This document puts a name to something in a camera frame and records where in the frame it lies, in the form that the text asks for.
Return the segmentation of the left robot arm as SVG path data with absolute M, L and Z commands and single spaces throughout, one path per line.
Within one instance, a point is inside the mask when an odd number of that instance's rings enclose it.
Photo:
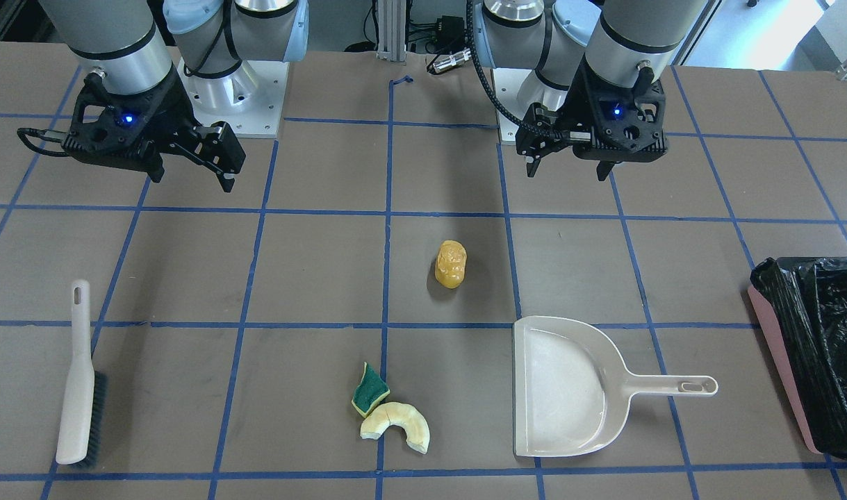
M 493 107 L 515 124 L 534 177 L 570 149 L 597 163 L 651 163 L 670 146 L 661 74 L 704 1 L 468 1 L 466 44 Z

